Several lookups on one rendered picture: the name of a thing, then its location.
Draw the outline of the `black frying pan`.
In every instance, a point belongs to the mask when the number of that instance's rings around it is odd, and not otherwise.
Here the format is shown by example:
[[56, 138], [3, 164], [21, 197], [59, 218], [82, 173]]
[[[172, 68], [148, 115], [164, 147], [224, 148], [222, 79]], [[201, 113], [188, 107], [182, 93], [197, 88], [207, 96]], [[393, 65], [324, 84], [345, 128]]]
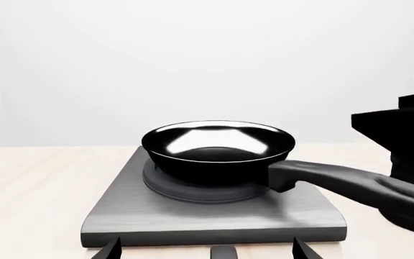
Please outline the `black frying pan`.
[[414, 214], [414, 184], [356, 168], [290, 160], [295, 138], [265, 124], [178, 122], [149, 131], [141, 144], [162, 171], [185, 181], [258, 183], [278, 193], [303, 181], [375, 209]]

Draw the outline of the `dark grey stove knob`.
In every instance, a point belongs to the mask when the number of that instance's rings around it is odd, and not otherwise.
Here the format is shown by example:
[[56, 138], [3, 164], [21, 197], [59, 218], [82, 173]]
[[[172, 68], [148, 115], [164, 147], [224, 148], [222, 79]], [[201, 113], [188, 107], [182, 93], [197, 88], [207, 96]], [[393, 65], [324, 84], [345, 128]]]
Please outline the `dark grey stove knob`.
[[233, 245], [214, 245], [210, 248], [210, 259], [238, 259]]

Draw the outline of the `grey flat stove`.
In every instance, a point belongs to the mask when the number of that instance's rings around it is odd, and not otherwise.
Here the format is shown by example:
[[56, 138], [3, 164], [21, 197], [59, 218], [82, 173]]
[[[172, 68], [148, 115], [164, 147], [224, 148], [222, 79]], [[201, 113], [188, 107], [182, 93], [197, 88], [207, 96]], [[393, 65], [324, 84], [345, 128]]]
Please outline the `grey flat stove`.
[[193, 204], [165, 198], [142, 180], [149, 156], [137, 148], [86, 217], [81, 245], [127, 247], [343, 241], [347, 224], [313, 185], [231, 204]]

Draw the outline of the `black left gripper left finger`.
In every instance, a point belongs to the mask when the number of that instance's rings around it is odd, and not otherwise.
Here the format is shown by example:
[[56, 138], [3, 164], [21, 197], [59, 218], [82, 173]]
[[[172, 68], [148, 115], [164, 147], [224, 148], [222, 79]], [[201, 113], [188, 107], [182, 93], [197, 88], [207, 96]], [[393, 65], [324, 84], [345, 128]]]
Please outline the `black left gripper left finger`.
[[121, 259], [121, 239], [118, 237], [101, 248], [91, 259]]

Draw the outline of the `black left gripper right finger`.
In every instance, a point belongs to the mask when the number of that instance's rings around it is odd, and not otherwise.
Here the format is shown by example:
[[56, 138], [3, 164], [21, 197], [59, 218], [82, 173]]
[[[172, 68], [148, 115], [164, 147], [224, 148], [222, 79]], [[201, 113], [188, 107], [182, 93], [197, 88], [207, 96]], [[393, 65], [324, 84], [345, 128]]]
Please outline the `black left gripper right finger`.
[[319, 259], [319, 254], [297, 237], [293, 239], [292, 254], [293, 259]]

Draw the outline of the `dark grey round burner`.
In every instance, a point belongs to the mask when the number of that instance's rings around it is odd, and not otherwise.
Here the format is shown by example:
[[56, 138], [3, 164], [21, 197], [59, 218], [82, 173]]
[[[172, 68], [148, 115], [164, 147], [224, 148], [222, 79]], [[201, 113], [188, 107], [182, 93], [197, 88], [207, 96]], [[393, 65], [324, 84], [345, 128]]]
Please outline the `dark grey round burner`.
[[142, 171], [143, 183], [156, 194], [194, 204], [228, 204], [262, 196], [267, 187], [254, 183], [226, 186], [205, 186], [186, 183], [160, 170], [153, 161], [147, 160]]

